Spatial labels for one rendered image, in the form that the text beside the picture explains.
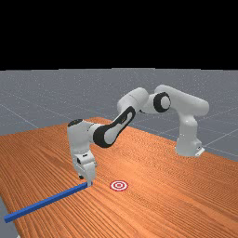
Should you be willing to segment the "long blue stick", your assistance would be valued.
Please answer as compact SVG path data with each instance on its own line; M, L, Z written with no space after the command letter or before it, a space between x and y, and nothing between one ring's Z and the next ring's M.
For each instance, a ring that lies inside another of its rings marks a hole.
M25 215L28 215L42 207L45 207L47 205L50 205L50 204L53 204L65 197L68 197L70 195L73 195L74 193L77 193L79 191L82 191L84 189L87 188L87 183L84 182L82 184L79 184L77 186L74 186L68 190L65 190L63 192L60 192L60 193L57 193L55 195L52 195L50 197L47 197L46 199L42 200L42 201L39 201L37 203L34 203L32 205L28 205L28 206L25 206L23 207L22 209L20 210L17 210L17 211L14 211L10 214L7 214L4 216L4 221L5 223L9 223L17 218L20 218L20 217L23 217Z

